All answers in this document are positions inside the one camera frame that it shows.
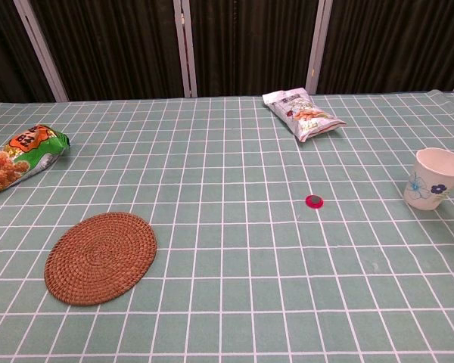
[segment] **red bottle cap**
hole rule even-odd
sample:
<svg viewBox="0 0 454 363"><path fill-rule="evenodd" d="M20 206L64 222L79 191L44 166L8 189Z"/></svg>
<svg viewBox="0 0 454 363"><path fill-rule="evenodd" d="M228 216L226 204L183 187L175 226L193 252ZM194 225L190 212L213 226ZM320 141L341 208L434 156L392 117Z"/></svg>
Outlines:
<svg viewBox="0 0 454 363"><path fill-rule="evenodd" d="M308 195L306 197L306 205L309 208L321 208L323 206L323 199L317 195Z"/></svg>

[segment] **green snack bag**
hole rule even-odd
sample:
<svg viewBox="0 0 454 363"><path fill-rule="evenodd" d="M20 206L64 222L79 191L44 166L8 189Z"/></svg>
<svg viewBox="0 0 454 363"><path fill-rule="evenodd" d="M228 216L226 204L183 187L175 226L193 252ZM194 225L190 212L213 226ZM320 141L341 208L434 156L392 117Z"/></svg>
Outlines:
<svg viewBox="0 0 454 363"><path fill-rule="evenodd" d="M44 125L15 136L0 149L0 191L48 168L69 146L66 135Z"/></svg>

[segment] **dark curtain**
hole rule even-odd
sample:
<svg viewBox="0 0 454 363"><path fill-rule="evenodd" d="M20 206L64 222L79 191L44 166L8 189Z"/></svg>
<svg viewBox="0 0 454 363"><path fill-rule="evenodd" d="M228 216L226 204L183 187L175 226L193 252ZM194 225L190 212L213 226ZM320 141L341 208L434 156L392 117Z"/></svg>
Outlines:
<svg viewBox="0 0 454 363"><path fill-rule="evenodd" d="M454 88L454 0L334 0L317 93Z"/></svg>
<svg viewBox="0 0 454 363"><path fill-rule="evenodd" d="M53 100L13 0L0 0L0 102Z"/></svg>
<svg viewBox="0 0 454 363"><path fill-rule="evenodd" d="M304 87L317 0L190 0L199 96Z"/></svg>
<svg viewBox="0 0 454 363"><path fill-rule="evenodd" d="M71 101L183 96L171 0L32 0Z"/></svg>

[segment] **woven coaster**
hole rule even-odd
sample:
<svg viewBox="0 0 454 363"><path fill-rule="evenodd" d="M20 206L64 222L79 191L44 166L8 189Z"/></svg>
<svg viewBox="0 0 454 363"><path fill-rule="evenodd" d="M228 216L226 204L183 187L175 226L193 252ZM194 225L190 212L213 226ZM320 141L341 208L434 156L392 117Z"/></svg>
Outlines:
<svg viewBox="0 0 454 363"><path fill-rule="evenodd" d="M132 288L157 252L151 226L128 213L80 222L56 243L45 263L45 284L71 305L105 303Z"/></svg>

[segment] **white snack bag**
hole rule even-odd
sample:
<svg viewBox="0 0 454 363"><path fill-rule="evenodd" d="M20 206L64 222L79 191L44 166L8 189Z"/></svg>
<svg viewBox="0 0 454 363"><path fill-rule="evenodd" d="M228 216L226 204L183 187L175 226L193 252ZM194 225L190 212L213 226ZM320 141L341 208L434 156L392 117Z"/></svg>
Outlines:
<svg viewBox="0 0 454 363"><path fill-rule="evenodd" d="M317 108L304 88L268 93L263 100L301 142L347 124Z"/></svg>

